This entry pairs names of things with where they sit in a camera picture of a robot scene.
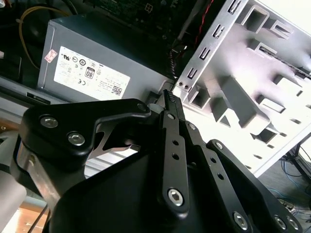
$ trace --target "metal plate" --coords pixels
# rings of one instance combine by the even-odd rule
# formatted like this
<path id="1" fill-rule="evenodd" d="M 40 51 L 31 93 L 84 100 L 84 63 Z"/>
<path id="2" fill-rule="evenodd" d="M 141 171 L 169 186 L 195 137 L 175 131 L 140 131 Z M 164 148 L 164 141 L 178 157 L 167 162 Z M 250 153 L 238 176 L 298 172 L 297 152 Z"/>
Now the metal plate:
<path id="1" fill-rule="evenodd" d="M 261 3 L 251 0 L 248 5 L 257 5 L 265 9 L 269 12 L 270 18 L 284 23 L 293 30 L 293 33 L 286 40 L 279 38 L 264 27 L 255 33 L 247 30 L 246 26 L 235 23 L 196 83 L 208 89 L 212 100 L 203 110 L 189 104 L 187 98 L 184 98 L 183 104 L 188 108 L 185 114 L 187 120 L 196 124 L 205 141 L 213 138 L 222 141 L 258 177 L 311 132 L 311 109 L 306 107 L 311 105 L 311 85 L 309 81 L 295 77 L 294 71 L 280 61 L 262 57 L 248 47 L 252 40 L 256 39 L 276 50 L 277 56 L 283 60 L 296 67 L 311 70 L 311 38 Z M 193 61 L 194 64 L 199 62 L 201 61 L 198 58 Z M 297 97 L 279 88 L 273 83 L 277 75 L 302 86 L 303 93 Z M 277 114 L 260 107 L 271 119 L 277 131 L 281 133 L 272 138 L 268 144 L 254 140 L 242 129 L 231 129 L 215 122 L 210 104 L 213 103 L 215 97 L 221 96 L 219 83 L 228 76 L 236 78 L 253 101 L 256 101 L 260 95 L 264 95 L 286 108 L 284 113 Z M 180 80 L 188 81 L 184 76 L 180 77 Z M 193 79 L 189 81 L 190 86 L 193 86 L 195 83 Z M 181 97 L 186 95 L 184 90 L 180 91 L 179 87 L 175 87 L 174 93 Z M 296 124 L 291 119 L 296 119 L 301 123 Z"/>

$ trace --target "motherboard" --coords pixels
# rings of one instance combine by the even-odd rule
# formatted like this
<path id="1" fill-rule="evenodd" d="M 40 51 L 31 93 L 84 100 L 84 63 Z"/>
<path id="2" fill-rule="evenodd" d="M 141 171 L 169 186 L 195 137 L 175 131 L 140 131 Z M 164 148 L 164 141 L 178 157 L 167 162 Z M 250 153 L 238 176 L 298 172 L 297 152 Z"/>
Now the motherboard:
<path id="1" fill-rule="evenodd" d="M 156 40 L 171 44 L 179 35 L 196 0 L 86 0 Z"/>

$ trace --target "black plastic mount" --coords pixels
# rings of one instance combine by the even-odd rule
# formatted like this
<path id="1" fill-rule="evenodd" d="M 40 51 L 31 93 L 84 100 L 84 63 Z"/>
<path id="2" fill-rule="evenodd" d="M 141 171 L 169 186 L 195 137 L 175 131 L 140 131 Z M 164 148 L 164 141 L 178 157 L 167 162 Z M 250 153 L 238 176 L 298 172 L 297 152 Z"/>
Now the black plastic mount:
<path id="1" fill-rule="evenodd" d="M 55 170 L 81 169 L 101 124 L 103 133 L 111 126 L 103 151 L 124 145 L 139 150 L 66 191 L 53 210 L 49 232 L 302 232 L 225 145 L 203 141 L 185 120 L 179 98 L 167 90 L 164 98 L 166 108 L 159 115 L 139 100 L 40 106 L 25 113 L 22 143 Z M 57 127 L 44 127 L 45 116 L 57 119 Z M 71 132 L 85 142 L 71 144 Z"/>

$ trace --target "power supply label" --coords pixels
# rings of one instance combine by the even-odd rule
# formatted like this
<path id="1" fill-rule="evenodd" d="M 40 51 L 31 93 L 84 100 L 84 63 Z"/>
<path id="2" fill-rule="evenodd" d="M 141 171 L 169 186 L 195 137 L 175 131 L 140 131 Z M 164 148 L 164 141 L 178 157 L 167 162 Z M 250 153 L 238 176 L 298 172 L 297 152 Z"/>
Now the power supply label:
<path id="1" fill-rule="evenodd" d="M 61 46 L 54 81 L 98 100 L 118 100 L 130 77 Z"/>

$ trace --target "screw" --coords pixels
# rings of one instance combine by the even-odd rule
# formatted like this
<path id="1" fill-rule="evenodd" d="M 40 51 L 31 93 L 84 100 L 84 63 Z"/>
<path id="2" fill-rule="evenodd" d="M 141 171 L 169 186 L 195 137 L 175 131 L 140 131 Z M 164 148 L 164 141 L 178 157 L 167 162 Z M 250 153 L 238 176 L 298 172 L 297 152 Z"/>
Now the screw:
<path id="1" fill-rule="evenodd" d="M 292 227 L 295 228 L 295 230 L 299 230 L 299 227 L 298 227 L 297 223 L 294 220 L 292 220 L 291 217 L 287 216 L 287 220 L 290 222 Z"/>
<path id="2" fill-rule="evenodd" d="M 45 116 L 45 117 L 41 118 L 40 123 L 44 127 L 47 127 L 50 129 L 58 126 L 58 121 L 51 116 Z"/>
<path id="3" fill-rule="evenodd" d="M 146 107 L 145 107 L 143 104 L 141 104 L 141 103 L 138 103 L 138 104 L 137 104 L 137 107 L 138 107 L 140 110 L 142 110 L 143 112 L 146 112 L 146 111 L 147 111 Z"/>
<path id="4" fill-rule="evenodd" d="M 196 130 L 196 127 L 194 126 L 194 124 L 189 123 L 188 125 L 189 125 L 189 126 L 190 126 L 190 128 L 192 128 L 193 130 Z"/>
<path id="5" fill-rule="evenodd" d="M 170 189 L 168 192 L 168 196 L 171 202 L 173 202 L 173 204 L 176 206 L 181 206 L 184 202 L 183 196 L 176 189 Z"/>
<path id="6" fill-rule="evenodd" d="M 81 146 L 86 140 L 81 134 L 74 132 L 68 135 L 68 141 L 75 146 Z"/>
<path id="7" fill-rule="evenodd" d="M 219 149 L 223 149 L 223 146 L 222 146 L 222 144 L 220 144 L 219 142 L 216 142 L 216 146 L 219 148 Z"/>
<path id="8" fill-rule="evenodd" d="M 31 154 L 30 157 L 29 157 L 29 163 L 30 163 L 32 166 L 35 165 L 35 157 L 34 157 L 33 154 Z"/>
<path id="9" fill-rule="evenodd" d="M 245 220 L 245 218 L 240 215 L 238 212 L 233 212 L 233 218 L 235 223 L 244 231 L 246 231 L 248 229 L 248 225 L 247 222 Z"/>
<path id="10" fill-rule="evenodd" d="M 283 230 L 286 229 L 286 225 L 282 219 L 280 219 L 278 216 L 275 216 L 274 219 L 275 219 L 276 223 L 280 226 L 280 228 L 282 228 Z"/>
<path id="11" fill-rule="evenodd" d="M 172 120 L 175 119 L 175 117 L 174 117 L 172 114 L 170 114 L 170 113 L 168 113 L 167 116 L 168 116 L 170 119 L 172 119 Z"/>

